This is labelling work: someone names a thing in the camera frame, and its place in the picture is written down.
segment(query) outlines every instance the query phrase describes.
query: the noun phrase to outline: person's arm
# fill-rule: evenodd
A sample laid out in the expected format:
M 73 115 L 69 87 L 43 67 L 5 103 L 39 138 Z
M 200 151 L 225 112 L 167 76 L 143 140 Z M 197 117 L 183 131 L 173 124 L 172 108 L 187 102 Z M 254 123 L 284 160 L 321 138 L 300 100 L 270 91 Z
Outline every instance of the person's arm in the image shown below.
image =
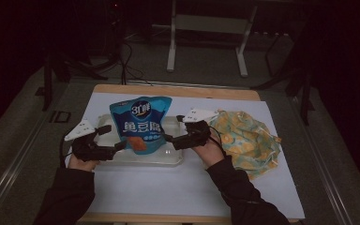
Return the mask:
M 206 165 L 224 201 L 230 206 L 232 224 L 290 224 L 273 204 L 261 198 L 260 191 L 250 183 L 247 173 L 236 170 L 231 157 L 224 157 L 214 142 L 209 140 L 205 146 L 193 149 Z
M 92 170 L 97 164 L 98 161 L 83 162 L 71 156 L 68 169 L 57 169 L 34 224 L 75 224 L 95 198 Z

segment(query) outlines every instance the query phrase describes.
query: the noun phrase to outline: black sleeve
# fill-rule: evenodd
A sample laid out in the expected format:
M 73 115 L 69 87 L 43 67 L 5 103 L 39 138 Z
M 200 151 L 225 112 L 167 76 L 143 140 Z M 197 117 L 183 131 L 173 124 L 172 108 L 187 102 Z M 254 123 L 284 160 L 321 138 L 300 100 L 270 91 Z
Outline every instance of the black sleeve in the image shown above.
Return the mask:
M 271 203 L 265 202 L 244 171 L 237 171 L 226 157 L 207 169 L 221 195 L 231 208 L 232 224 L 290 224 Z
M 94 178 L 92 172 L 57 169 L 34 224 L 75 224 L 95 198 Z

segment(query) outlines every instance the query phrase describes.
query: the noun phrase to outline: yellow and green cloth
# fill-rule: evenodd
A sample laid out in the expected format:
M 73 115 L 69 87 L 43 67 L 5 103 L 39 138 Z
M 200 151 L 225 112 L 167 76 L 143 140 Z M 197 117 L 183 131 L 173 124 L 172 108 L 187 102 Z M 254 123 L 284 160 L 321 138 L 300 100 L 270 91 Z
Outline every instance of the yellow and green cloth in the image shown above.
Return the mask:
M 254 179 L 278 165 L 280 138 L 246 112 L 220 111 L 210 122 L 221 137 L 223 149 L 232 156 L 232 165 Z

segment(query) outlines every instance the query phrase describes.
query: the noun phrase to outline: blue snack bag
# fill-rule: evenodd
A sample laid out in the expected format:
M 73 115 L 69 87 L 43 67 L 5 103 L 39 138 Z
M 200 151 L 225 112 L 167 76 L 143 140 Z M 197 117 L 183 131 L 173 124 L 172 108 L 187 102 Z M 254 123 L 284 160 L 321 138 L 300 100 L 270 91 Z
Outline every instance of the blue snack bag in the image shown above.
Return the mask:
M 161 122 L 171 106 L 170 97 L 138 97 L 110 105 L 121 141 L 137 155 L 154 153 L 166 143 Z

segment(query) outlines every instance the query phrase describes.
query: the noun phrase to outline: transparent container lid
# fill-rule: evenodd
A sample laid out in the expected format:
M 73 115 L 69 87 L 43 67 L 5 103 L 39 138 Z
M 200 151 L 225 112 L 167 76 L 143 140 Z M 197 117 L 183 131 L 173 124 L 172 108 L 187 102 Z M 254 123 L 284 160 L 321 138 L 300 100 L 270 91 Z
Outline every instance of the transparent container lid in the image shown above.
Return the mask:
M 110 114 L 103 114 L 98 118 L 98 127 L 112 126 L 112 131 L 97 136 L 98 146 L 113 146 L 120 142 L 116 125 Z M 166 116 L 162 120 L 162 127 L 165 132 L 174 137 L 181 135 L 181 126 L 174 116 Z M 101 166 L 112 165 L 133 165 L 133 166 L 169 166 L 174 167 L 183 161 L 183 150 L 175 150 L 170 142 L 159 147 L 159 149 L 148 155 L 137 155 L 132 149 L 124 149 L 117 152 L 112 160 L 101 161 Z

